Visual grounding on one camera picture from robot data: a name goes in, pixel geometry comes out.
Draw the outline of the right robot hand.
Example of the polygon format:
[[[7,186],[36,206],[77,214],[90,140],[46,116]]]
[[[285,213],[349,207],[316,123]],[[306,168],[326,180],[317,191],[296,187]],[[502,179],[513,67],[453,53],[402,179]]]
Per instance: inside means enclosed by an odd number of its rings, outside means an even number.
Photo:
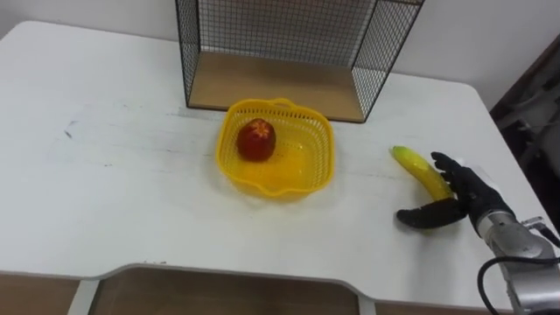
[[[472,168],[461,165],[442,152],[433,151],[431,157],[444,181],[455,197],[431,202],[414,209],[401,209],[395,217],[405,226],[433,229],[451,225],[468,217],[474,228],[491,213],[515,217],[501,195],[488,185]]]

